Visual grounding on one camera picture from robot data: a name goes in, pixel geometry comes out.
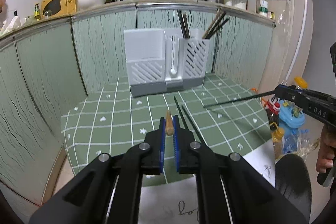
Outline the right hand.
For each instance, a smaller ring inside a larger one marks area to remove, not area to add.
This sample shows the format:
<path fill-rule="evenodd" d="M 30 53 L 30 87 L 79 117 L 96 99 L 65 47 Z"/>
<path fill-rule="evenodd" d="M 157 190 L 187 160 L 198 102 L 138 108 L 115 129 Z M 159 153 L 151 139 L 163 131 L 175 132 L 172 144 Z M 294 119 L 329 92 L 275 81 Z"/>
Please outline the right hand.
<path fill-rule="evenodd" d="M 316 171 L 326 173 L 333 167 L 335 158 L 335 128 L 324 125 L 321 131 L 320 147 L 316 163 Z"/>

